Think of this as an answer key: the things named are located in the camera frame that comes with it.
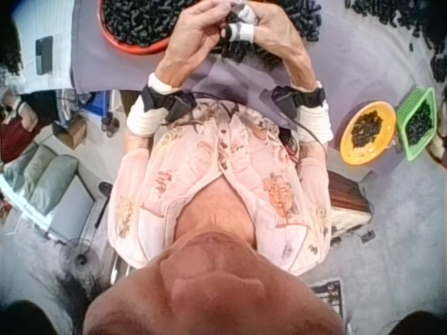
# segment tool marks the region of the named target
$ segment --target green basket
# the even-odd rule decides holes
[[[412,116],[418,111],[419,107],[427,101],[430,107],[430,116],[433,121],[433,128],[430,129],[415,145],[409,145],[408,138],[406,136],[406,124]],[[436,109],[436,97],[434,96],[433,88],[421,89],[420,87],[414,88],[405,100],[396,109],[397,113],[397,129],[399,131],[400,140],[404,146],[406,158],[409,161],[415,159],[430,143],[437,129],[437,109]]]

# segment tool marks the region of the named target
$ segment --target yellow plate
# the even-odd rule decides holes
[[[375,110],[377,111],[377,116],[383,119],[380,133],[377,135],[374,143],[370,142],[363,148],[354,148],[351,134],[354,124],[359,117]],[[366,105],[352,118],[343,133],[340,144],[343,161],[352,165],[361,165],[372,161],[388,147],[395,134],[395,129],[396,113],[389,103],[377,101]]]

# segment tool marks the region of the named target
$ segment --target pink floral shirt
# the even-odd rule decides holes
[[[247,207],[261,255],[294,275],[322,262],[330,245],[328,173],[313,158],[296,166],[278,134],[245,106],[200,100],[169,125],[150,159],[146,149],[123,158],[110,200],[110,243],[131,266],[144,267],[174,242],[183,207],[224,176]]]

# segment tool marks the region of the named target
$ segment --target red bowl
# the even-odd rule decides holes
[[[103,32],[103,35],[105,39],[112,44],[117,49],[127,52],[128,54],[158,54],[160,52],[163,52],[166,50],[169,44],[169,37],[164,38],[163,40],[160,40],[158,42],[155,42],[154,44],[150,45],[149,47],[138,47],[137,45],[130,45],[127,43],[119,42],[108,30],[105,26],[105,20],[104,20],[104,12],[103,12],[103,6],[104,6],[105,0],[99,0],[98,1],[98,21],[99,25],[101,26],[101,31]]]

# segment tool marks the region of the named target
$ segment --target red cloth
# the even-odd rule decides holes
[[[22,126],[22,118],[16,117],[9,124],[1,125],[0,161],[14,161],[33,142],[40,133],[41,125],[37,124],[32,132],[27,132]]]

